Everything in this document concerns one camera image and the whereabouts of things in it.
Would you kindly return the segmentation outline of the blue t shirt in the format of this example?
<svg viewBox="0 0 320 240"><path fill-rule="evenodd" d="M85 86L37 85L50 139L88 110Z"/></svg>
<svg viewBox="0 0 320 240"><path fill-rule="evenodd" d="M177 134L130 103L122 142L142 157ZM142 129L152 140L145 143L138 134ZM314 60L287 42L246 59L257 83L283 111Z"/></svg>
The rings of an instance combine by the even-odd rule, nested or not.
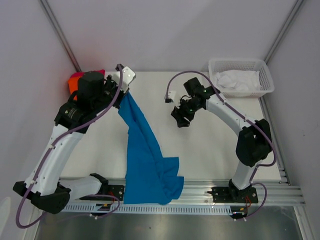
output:
<svg viewBox="0 0 320 240"><path fill-rule="evenodd" d="M177 200L184 188L184 177L178 175L179 158L162 155L131 94L123 98L118 114L128 126L124 203L166 205Z"/></svg>

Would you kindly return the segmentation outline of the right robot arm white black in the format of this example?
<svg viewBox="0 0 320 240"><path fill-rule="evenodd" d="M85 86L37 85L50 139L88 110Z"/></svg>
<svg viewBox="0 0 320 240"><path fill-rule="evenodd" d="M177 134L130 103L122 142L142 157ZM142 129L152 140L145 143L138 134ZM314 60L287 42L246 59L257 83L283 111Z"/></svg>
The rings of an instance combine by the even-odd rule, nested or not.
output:
<svg viewBox="0 0 320 240"><path fill-rule="evenodd" d="M234 202L246 197L258 166L272 151L270 125L265 119L256 120L236 110L214 87L204 87L194 77L184 83L187 98L167 90L166 103L174 103L171 116L179 128L188 127L196 111L204 109L222 120L237 136L235 154L239 160L229 181L228 196Z"/></svg>

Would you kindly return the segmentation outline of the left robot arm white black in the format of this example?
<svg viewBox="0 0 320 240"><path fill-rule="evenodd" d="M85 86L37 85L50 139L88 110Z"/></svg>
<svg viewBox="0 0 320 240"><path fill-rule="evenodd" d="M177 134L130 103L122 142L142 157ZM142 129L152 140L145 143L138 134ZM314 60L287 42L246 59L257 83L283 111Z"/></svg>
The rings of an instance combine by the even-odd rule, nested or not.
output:
<svg viewBox="0 0 320 240"><path fill-rule="evenodd" d="M136 78L128 67L113 75L102 70L71 77L71 95L55 119L49 143L33 173L17 181L13 191L50 214L58 214L71 200L103 200L108 196L108 180L97 173L77 180L60 180L76 145L97 116L111 107L119 108Z"/></svg>

